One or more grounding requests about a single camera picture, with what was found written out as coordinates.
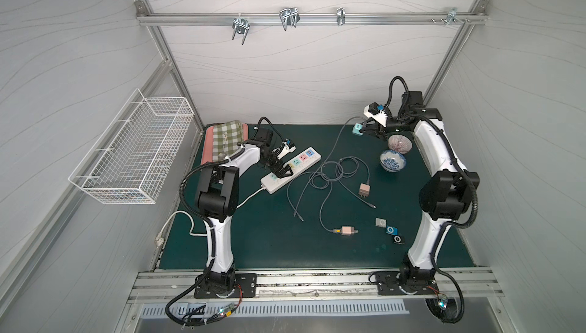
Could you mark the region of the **teal USB charger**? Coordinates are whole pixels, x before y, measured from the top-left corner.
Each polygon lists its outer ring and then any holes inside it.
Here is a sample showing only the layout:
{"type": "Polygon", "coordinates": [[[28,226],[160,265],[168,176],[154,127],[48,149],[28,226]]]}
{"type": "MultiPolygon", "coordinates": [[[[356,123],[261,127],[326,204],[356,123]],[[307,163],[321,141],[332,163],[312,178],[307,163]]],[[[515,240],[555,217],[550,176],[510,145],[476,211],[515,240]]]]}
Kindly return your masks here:
{"type": "Polygon", "coordinates": [[[354,134],[355,136],[362,136],[363,135],[362,129],[363,129],[363,125],[361,123],[357,123],[353,127],[352,134],[354,134]]]}

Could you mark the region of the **white colourful power strip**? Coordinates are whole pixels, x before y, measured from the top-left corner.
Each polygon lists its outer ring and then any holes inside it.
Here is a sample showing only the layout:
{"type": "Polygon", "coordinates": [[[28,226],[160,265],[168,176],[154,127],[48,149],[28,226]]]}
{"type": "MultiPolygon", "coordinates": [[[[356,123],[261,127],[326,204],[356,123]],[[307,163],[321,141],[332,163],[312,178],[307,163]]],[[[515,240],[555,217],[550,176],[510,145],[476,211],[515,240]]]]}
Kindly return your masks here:
{"type": "Polygon", "coordinates": [[[269,194],[274,194],[276,191],[282,189],[285,185],[299,177],[302,173],[309,170],[320,160],[321,155],[314,148],[308,147],[286,163],[290,166],[292,175],[279,178],[275,174],[270,173],[260,180],[261,186],[269,194]]]}

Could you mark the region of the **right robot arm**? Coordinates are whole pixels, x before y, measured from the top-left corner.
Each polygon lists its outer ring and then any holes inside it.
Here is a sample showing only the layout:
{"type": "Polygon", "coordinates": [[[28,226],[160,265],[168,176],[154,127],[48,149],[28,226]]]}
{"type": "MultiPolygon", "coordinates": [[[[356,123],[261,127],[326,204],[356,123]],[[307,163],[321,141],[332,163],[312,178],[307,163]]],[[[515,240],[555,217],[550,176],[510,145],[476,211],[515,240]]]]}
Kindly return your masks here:
{"type": "Polygon", "coordinates": [[[447,232],[476,221],[479,175],[467,171],[456,156],[439,110],[426,107],[423,94],[409,90],[403,77],[392,78],[386,102],[371,103],[363,115],[366,120],[353,127],[355,135],[388,139],[410,132],[430,171],[431,179],[419,192],[421,224],[397,280],[402,286],[431,281],[440,272],[437,255],[447,232]]]}

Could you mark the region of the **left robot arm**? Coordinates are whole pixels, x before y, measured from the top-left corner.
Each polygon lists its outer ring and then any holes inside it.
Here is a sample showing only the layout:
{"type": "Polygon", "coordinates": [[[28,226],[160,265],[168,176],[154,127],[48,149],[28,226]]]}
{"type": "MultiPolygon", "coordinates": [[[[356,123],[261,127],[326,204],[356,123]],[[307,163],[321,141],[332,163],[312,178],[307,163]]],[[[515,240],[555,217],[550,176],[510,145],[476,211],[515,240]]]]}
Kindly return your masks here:
{"type": "Polygon", "coordinates": [[[241,175],[260,164],[279,179],[293,176],[283,158],[295,150],[295,144],[268,118],[259,119],[250,138],[245,132],[244,124],[237,120],[213,125],[202,155],[207,162],[190,171],[179,189],[188,214],[205,224],[208,261],[203,286],[219,296],[231,293],[237,282],[230,229],[239,204],[241,175]]]}

